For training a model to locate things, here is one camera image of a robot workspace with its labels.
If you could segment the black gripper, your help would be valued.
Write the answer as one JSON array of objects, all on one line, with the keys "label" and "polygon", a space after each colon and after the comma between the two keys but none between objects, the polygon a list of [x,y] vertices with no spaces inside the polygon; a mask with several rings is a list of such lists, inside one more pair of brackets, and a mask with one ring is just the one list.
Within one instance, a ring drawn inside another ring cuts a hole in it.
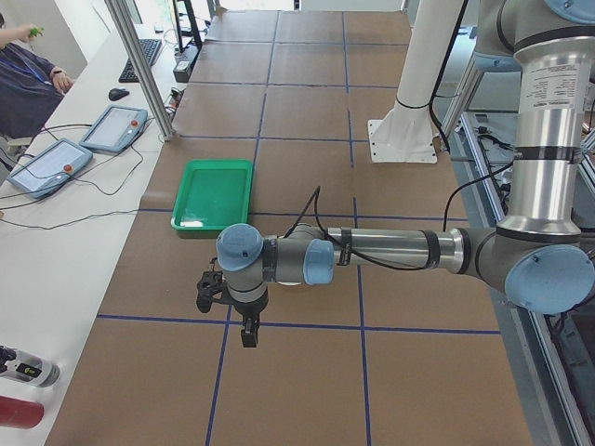
[{"label": "black gripper", "polygon": [[269,298],[267,296],[261,296],[252,302],[234,302],[234,309],[243,318],[241,339],[244,348],[256,348],[258,346],[260,313],[268,306],[268,303]]}]

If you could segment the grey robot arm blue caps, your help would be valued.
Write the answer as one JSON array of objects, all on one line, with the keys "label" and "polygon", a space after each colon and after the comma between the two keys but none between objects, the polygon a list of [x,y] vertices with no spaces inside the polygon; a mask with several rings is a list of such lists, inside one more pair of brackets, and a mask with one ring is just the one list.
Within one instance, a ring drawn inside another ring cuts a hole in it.
[{"label": "grey robot arm blue caps", "polygon": [[571,213],[594,59],[594,5],[484,1],[476,54],[522,73],[509,210],[493,229],[338,229],[297,221],[283,236],[264,237],[234,224],[218,236],[217,257],[197,285],[197,308],[235,308],[242,342],[253,348],[270,283],[327,284],[335,268],[366,263],[468,275],[546,315],[585,301],[594,267]]}]

